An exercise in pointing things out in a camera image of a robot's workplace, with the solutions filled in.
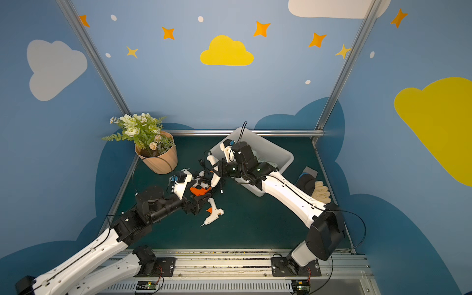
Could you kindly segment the small white orange glue gun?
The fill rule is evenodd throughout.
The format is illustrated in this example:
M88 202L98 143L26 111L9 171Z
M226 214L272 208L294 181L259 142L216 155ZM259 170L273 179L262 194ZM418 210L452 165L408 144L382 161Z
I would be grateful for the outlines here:
M220 216L224 215L224 210L217 208L215 200L213 198L210 197L208 199L208 202L211 205L211 207L207 210L210 216L205 219L201 227L211 224L212 222L216 221Z

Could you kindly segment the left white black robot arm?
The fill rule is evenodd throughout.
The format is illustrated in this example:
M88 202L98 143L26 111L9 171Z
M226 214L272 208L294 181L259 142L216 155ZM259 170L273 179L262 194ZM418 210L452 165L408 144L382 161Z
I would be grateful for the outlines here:
M159 186L138 193L135 206L81 251L38 277L27 275L20 279L15 284L17 294L65 295L107 259L149 234L153 224L179 210L198 214L212 196L212 188L190 188L189 194L182 197L165 193L165 189Z

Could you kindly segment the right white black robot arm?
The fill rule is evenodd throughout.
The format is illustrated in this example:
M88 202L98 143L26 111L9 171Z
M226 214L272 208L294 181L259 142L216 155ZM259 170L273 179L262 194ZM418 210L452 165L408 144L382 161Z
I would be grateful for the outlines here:
M324 204L290 183L271 164L260 162L247 142L223 144L222 159L209 153L213 180L241 178L242 185L255 186L290 209L309 229L306 239L287 257L293 267L305 267L315 259L328 260L345 237L342 211Z

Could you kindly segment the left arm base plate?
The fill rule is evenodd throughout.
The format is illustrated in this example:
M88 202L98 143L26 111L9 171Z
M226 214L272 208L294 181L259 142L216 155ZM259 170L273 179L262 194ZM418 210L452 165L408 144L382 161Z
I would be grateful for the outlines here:
M177 259L171 257L151 258L140 262L141 269L136 277L172 277Z

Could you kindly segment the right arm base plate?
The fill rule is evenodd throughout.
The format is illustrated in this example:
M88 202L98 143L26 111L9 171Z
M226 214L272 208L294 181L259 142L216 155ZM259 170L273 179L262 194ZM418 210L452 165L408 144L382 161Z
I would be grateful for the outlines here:
M306 266L299 266L292 259L287 257L273 256L270 259L272 275L274 277L320 277L322 272L317 259L311 261Z

